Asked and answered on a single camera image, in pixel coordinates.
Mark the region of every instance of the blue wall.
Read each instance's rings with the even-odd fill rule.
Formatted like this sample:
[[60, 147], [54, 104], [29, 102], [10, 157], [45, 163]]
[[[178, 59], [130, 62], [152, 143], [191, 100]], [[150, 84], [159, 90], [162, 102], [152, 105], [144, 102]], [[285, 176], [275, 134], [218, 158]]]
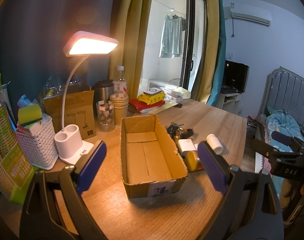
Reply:
[[[78, 30], [110, 35], [113, 0], [5, 0], [0, 8], [0, 72], [11, 81], [9, 95], [14, 114], [26, 94], [37, 98], [46, 80], [66, 80], [73, 58], [63, 47]], [[77, 74], [89, 85], [108, 76], [109, 56], [91, 56]]]

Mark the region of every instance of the lamp neck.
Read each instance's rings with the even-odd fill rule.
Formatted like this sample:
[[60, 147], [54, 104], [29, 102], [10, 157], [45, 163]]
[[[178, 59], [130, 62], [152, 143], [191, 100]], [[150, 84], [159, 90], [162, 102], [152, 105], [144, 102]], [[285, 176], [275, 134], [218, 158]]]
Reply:
[[66, 100], [67, 89], [69, 88], [70, 81], [71, 81], [72, 76], [74, 75], [75, 71], [84, 62], [84, 60], [86, 60], [89, 56], [90, 55], [81, 56], [79, 61], [76, 63], [76, 65], [72, 69], [69, 77], [67, 78], [67, 81], [66, 81], [66, 84], [65, 84], [65, 87], [64, 87], [63, 100], [62, 100], [62, 131], [65, 130], [64, 116], [65, 116], [65, 100]]

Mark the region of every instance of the teal curtain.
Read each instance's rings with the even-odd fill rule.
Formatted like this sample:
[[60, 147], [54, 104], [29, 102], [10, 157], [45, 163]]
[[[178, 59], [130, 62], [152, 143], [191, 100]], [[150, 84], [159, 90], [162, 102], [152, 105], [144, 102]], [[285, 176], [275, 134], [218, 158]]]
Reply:
[[218, 53], [216, 58], [216, 66], [213, 76], [211, 95], [209, 100], [207, 101], [207, 104], [210, 106], [216, 106], [218, 102], [221, 86], [222, 86], [223, 74], [224, 74], [224, 65], [225, 65], [225, 49], [226, 49], [227, 38], [225, 36], [223, 0], [219, 0], [219, 10], [220, 10], [220, 31], [219, 31]]

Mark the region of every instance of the white lamp base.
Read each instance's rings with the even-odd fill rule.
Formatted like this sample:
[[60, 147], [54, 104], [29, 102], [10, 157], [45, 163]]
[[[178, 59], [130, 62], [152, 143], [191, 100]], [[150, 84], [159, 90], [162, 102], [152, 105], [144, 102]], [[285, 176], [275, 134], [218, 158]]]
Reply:
[[94, 146], [93, 143], [89, 143], [89, 142], [86, 142], [86, 141], [82, 141], [82, 142], [83, 142], [82, 147], [80, 149], [78, 149], [72, 157], [62, 158], [60, 156], [60, 159], [63, 162], [75, 165], [79, 161], [80, 157], [82, 157], [82, 155], [84, 155], [84, 154], [88, 154], [90, 152], [90, 150], [92, 149], [92, 147]]
[[59, 157], [62, 161], [75, 165], [80, 157], [88, 154], [94, 144], [83, 141], [79, 127], [69, 124], [54, 136]]

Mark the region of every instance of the curtain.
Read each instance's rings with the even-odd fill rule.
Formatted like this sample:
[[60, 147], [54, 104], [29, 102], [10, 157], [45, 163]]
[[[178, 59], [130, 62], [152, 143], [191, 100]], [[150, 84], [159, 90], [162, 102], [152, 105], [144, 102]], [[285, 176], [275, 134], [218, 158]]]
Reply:
[[210, 97], [219, 43], [219, 0], [207, 2], [207, 37], [204, 66], [200, 67], [191, 92], [191, 98], [206, 103]]
[[224, 66], [225, 66], [225, 49], [227, 38], [225, 36], [225, 19], [223, 11], [223, 0], [219, 0], [219, 9], [220, 9], [220, 33], [219, 33], [219, 45], [218, 45], [218, 54], [216, 59], [216, 67], [213, 77], [213, 85], [211, 89], [211, 95], [207, 104], [210, 106], [216, 106], [222, 86]]
[[129, 98], [136, 98], [142, 72], [152, 0], [122, 0], [114, 31], [119, 45], [110, 53], [109, 78], [123, 65]]

